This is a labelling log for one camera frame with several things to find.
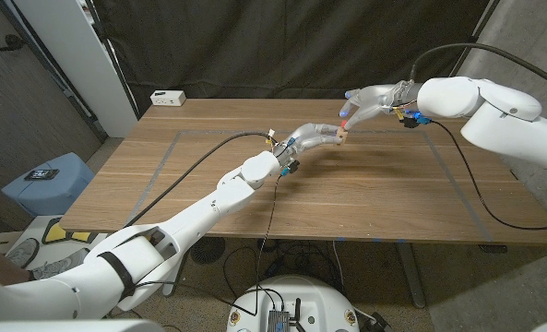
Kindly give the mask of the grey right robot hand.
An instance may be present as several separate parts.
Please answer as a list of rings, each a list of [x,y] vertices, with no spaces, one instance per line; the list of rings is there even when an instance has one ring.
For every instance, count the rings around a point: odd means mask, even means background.
[[[347,117],[350,111],[357,111],[347,120],[343,128],[349,131],[358,123],[376,117],[380,113],[390,113],[392,108],[417,99],[422,83],[402,80],[395,84],[373,85],[361,89],[347,90],[346,103],[339,111],[340,117]]]

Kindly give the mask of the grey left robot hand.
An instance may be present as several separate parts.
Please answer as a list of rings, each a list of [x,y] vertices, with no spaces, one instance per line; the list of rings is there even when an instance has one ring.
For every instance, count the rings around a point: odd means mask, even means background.
[[[285,162],[293,156],[324,144],[339,144],[339,128],[332,124],[303,124],[285,140],[274,147],[273,154],[279,162]]]

